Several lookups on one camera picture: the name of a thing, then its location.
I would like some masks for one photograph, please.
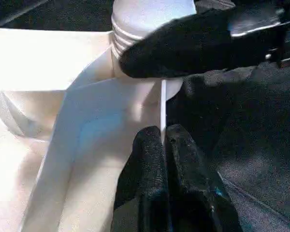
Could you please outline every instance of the white plastic container lid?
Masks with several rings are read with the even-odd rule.
[[[113,25],[141,39],[162,24],[196,13],[192,0],[115,0]]]

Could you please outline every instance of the white container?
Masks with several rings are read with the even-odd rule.
[[[128,78],[118,65],[118,59],[124,50],[163,24],[195,13],[196,8],[192,0],[115,0],[112,14],[114,32],[112,58],[116,77]],[[147,80],[148,88],[151,88],[149,82],[154,85],[156,81]],[[167,100],[180,90],[182,83],[182,78],[165,81]]]

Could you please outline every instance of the gloved hand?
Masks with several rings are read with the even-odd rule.
[[[290,27],[290,7],[279,7],[259,2],[173,20],[126,50],[119,65],[128,76],[146,78],[279,62]]]
[[[120,174],[112,232],[241,232],[217,172],[180,125],[147,127],[135,136]]]

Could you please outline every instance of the white plastic tray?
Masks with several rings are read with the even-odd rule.
[[[49,134],[26,136],[52,129],[69,87],[113,77],[110,35],[0,29],[0,232],[21,231],[47,152]]]
[[[117,179],[133,139],[146,126],[164,127],[165,104],[161,81],[88,84],[101,67],[111,73],[110,64],[108,48],[66,92],[20,231],[109,231]]]

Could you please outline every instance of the thin white stick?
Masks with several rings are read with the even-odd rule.
[[[161,141],[164,142],[166,130],[166,85],[167,80],[161,82],[161,101],[160,101],[160,132]]]

